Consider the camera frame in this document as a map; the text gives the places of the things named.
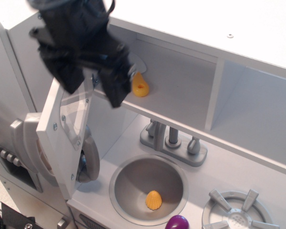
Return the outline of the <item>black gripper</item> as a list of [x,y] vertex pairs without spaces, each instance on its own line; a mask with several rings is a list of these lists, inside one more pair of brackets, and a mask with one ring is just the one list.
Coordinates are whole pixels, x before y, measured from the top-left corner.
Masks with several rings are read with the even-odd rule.
[[113,108],[131,92],[129,49],[108,32],[109,15],[103,4],[34,4],[45,23],[30,36],[40,47],[40,57],[69,94],[84,81],[82,68],[96,69]]

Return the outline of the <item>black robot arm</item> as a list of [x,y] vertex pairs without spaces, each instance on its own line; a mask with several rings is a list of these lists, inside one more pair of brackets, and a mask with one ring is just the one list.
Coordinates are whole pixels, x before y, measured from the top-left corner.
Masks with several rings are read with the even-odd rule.
[[112,107],[131,92],[134,73],[128,47],[108,32],[109,15],[101,0],[31,0],[45,26],[30,30],[45,66],[72,94],[84,81],[83,69],[96,70]]

